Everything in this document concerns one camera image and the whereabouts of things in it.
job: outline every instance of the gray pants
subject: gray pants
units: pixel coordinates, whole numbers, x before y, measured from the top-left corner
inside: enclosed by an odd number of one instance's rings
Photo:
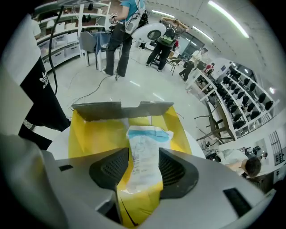
[[[117,74],[124,77],[128,65],[129,52],[132,44],[132,37],[124,31],[123,24],[117,24],[111,35],[108,49],[106,52],[106,73],[113,75],[114,71],[114,53],[115,50],[123,43],[121,57],[118,62]]]

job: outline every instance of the ceiling light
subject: ceiling light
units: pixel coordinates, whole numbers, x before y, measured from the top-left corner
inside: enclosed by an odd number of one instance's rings
[[[133,81],[129,81],[130,83],[132,83],[132,84],[134,84],[134,85],[136,85],[136,86],[138,86],[138,87],[141,87],[139,84],[136,84],[135,82],[133,82]]]
[[[165,101],[164,99],[162,99],[159,95],[156,95],[155,93],[153,93],[153,95],[155,95],[157,98],[159,98],[162,101]]]
[[[206,35],[203,31],[199,30],[197,27],[193,26],[193,28],[197,31],[199,31],[202,35],[206,36],[207,38],[209,38],[212,42],[214,41],[212,38],[210,38],[208,35]]]
[[[274,88],[269,88],[269,91],[274,94],[275,93],[275,89]]]
[[[168,16],[168,17],[175,18],[173,15],[170,15],[170,14],[167,14],[167,13],[163,13],[163,12],[160,12],[160,11],[152,10],[152,12],[158,13],[158,14],[162,14],[162,15],[166,15],[166,16]]]
[[[246,38],[249,38],[249,35],[245,32],[242,26],[236,21],[236,19],[233,18],[232,15],[230,15],[228,12],[226,12],[223,8],[221,8],[219,5],[217,5],[213,1],[209,1],[209,5],[211,5],[218,11],[220,11],[224,16],[227,17],[228,20],[230,20],[238,28],[238,30],[243,34],[243,36],[245,36]]]

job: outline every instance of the drawer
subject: drawer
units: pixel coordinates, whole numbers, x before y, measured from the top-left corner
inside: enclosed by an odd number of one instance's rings
[[[47,60],[43,60],[43,64],[44,64],[44,66],[45,66],[46,72],[48,72],[49,70],[51,70],[50,62],[49,62],[48,59],[47,59]]]
[[[45,41],[41,44],[38,45],[38,47],[40,48],[41,50],[41,56],[45,56],[48,54],[49,52],[49,44],[50,44],[50,41]]]
[[[77,53],[78,54],[80,53],[80,46],[79,45],[72,46],[72,47],[66,48],[64,50],[65,57],[68,57],[68,56],[71,56],[71,55],[75,55]]]
[[[52,61],[53,61],[54,66],[63,62],[64,61],[64,51],[61,50],[60,52],[57,52],[56,54],[52,55]]]
[[[63,35],[59,35],[59,36],[53,38],[53,45],[55,45],[57,43],[67,44],[67,35],[63,34]]]

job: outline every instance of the gray chair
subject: gray chair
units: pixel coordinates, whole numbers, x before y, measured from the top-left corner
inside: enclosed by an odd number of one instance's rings
[[[86,51],[88,65],[89,65],[88,53],[91,52],[91,53],[95,54],[95,64],[96,64],[96,68],[97,68],[97,54],[96,54],[96,51],[95,51],[96,50],[97,40],[95,39],[95,37],[92,36],[89,32],[81,32],[80,33],[80,37],[79,37],[79,43],[80,43],[80,48],[82,50]]]

